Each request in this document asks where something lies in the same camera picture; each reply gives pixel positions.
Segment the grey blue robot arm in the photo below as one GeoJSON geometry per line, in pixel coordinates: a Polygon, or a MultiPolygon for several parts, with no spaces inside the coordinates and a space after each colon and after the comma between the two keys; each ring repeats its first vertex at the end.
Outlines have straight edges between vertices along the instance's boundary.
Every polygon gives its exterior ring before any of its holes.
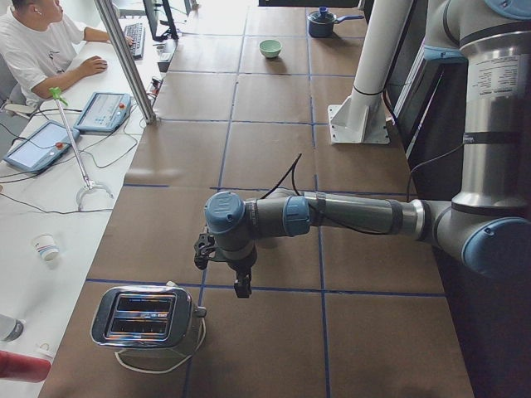
{"type": "Polygon", "coordinates": [[[251,295],[257,240],[303,235],[313,226],[371,235],[411,235],[475,272],[508,278],[530,264],[530,223],[518,190],[523,137],[530,131],[530,4],[527,1],[431,1],[424,55],[467,60],[460,192],[450,201],[399,202],[274,188],[260,199],[218,192],[194,262],[224,262],[240,298],[251,295]]]}

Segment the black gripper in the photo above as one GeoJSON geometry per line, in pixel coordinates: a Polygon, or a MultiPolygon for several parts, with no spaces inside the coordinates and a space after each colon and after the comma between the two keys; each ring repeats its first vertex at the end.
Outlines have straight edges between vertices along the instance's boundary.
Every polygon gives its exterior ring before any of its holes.
{"type": "MultiPolygon", "coordinates": [[[[215,236],[204,226],[194,244],[194,264],[198,269],[206,269],[210,262],[226,263],[227,258],[217,246],[215,236]]],[[[251,296],[251,276],[246,274],[244,281],[236,279],[234,290],[238,298],[251,296]]]]}

